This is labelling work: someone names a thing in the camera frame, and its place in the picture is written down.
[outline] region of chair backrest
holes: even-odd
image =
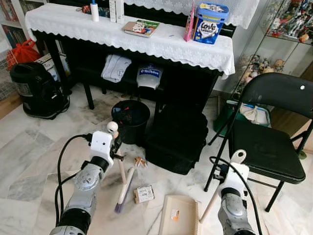
[[[261,74],[246,85],[241,102],[271,105],[313,119],[313,82],[281,73]]]

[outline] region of white basket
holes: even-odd
[[[12,83],[8,64],[16,64],[17,60],[11,50],[6,50],[0,53],[0,101],[6,99],[16,89]]]

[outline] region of white lace cloth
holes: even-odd
[[[124,0],[126,4],[135,4],[156,10],[163,9],[167,12],[183,13],[189,15],[192,0]],[[202,0],[195,0],[195,6]],[[240,25],[247,29],[260,0],[206,0],[218,3],[229,8],[229,16],[225,24]]]
[[[76,9],[77,7],[73,6],[48,3],[27,12],[25,24],[31,38],[36,40],[32,29],[139,51],[192,66],[218,69],[226,75],[235,72],[232,40],[229,37],[218,36],[214,45],[185,42],[183,27],[161,23],[151,38],[144,38],[123,32],[123,25],[111,23],[109,18],[100,17],[99,22],[93,22],[91,15]],[[125,17],[125,22],[128,21],[136,19]]]

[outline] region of black bag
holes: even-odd
[[[59,82],[40,63],[20,63],[10,71],[12,82],[23,101],[23,110],[31,117],[54,119],[69,107]]]
[[[146,138],[146,160],[186,175],[199,161],[208,133],[207,120],[196,108],[166,106]]]

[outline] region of white marble tile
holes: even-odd
[[[55,142],[37,161],[33,162],[23,173],[23,177],[51,174],[57,172],[59,154],[69,138],[61,138]],[[90,147],[83,138],[71,141],[63,154],[61,171],[78,171],[84,160],[90,160]]]
[[[98,102],[95,102],[98,107],[96,111],[91,111],[87,106],[83,86],[77,84],[72,90],[69,110],[55,120],[27,117],[19,107],[0,121],[0,197],[10,198],[0,199],[0,235],[50,233],[55,223],[56,164],[64,143],[74,134],[105,130],[106,124],[111,120],[112,106],[120,100],[129,98],[122,98],[120,93],[111,91],[103,95],[100,88],[91,86],[93,98]],[[152,117],[154,102],[144,99],[143,102],[149,107]],[[207,141],[215,134],[212,125],[217,115],[216,106],[216,99],[211,98],[203,111],[208,119]],[[151,163],[148,163],[147,168],[137,168],[120,215],[113,212],[121,187],[118,164],[115,162],[97,195],[97,210],[88,234],[157,235],[164,197],[168,194],[191,196],[201,201],[204,209],[218,185],[218,181],[213,180],[209,192],[203,191],[212,168],[208,158],[217,154],[221,141],[221,138],[217,138],[211,146],[206,146],[195,169],[186,176],[174,174]],[[123,155],[126,155],[124,161],[126,169],[133,166],[135,157],[145,156],[144,149],[135,145],[124,144],[121,150]],[[85,140],[74,140],[68,146],[62,160],[61,169],[63,172],[66,171],[63,177],[78,171],[82,162],[89,159],[89,151]],[[229,159],[227,146],[222,157]],[[264,208],[273,189],[249,182],[258,206],[264,235],[312,234],[313,156],[308,155],[302,163],[307,174],[306,180],[299,185],[286,184],[269,213],[265,212]],[[155,200],[135,204],[132,190],[150,184],[154,188]],[[66,202],[72,190],[73,185],[70,182],[64,186]],[[202,234],[223,234],[217,218],[219,208],[220,199],[213,205],[203,225]],[[248,199],[248,218],[256,231],[250,199]]]
[[[73,172],[63,173],[62,179],[68,177],[72,173]],[[36,223],[34,225],[33,235],[50,234],[51,230],[55,227],[54,192],[57,185],[57,174],[49,174],[42,194],[42,200],[39,206]],[[72,192],[72,183],[65,183],[63,186],[65,202],[69,200]]]
[[[32,235],[39,204],[0,199],[0,235]]]
[[[54,120],[36,119],[33,128],[38,129],[53,141],[62,137],[71,137],[86,132],[94,125],[82,117],[75,107],[69,108],[65,113],[59,114]]]
[[[10,112],[0,121],[0,141],[8,143],[17,134],[23,132],[28,126],[33,124],[36,118],[27,116],[22,105]]]
[[[37,145],[25,132],[17,135],[11,142],[0,149],[0,197],[7,196],[9,186],[33,162],[44,153],[44,149]]]
[[[2,148],[3,146],[5,146],[6,142],[0,141],[0,148]]]
[[[16,180],[8,191],[8,199],[40,203],[47,175]]]

